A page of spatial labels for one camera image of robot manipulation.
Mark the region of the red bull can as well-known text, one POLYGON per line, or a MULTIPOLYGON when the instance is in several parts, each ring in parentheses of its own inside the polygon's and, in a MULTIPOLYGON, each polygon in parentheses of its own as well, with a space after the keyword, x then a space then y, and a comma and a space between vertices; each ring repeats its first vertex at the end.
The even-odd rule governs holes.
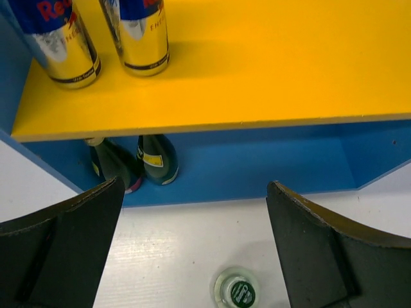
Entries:
POLYGON ((93 83, 101 60, 73 1, 10 1, 23 37, 46 74, 79 89, 93 83))
POLYGON ((100 1, 119 61, 134 76, 153 76, 170 61, 164 1, 100 1))

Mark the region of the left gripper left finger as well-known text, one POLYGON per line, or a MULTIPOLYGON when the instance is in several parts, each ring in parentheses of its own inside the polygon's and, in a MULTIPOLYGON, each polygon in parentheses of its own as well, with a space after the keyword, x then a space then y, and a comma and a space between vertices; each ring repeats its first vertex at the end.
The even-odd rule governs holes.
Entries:
POLYGON ((92 307, 121 212, 116 177, 1 223, 1 307, 92 307))

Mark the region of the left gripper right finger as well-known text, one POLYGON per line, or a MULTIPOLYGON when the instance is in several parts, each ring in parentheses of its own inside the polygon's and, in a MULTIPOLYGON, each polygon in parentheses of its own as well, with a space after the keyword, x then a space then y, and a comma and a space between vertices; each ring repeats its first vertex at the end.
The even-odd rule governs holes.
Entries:
POLYGON ((291 307, 410 307, 410 239, 267 186, 267 208, 291 307))

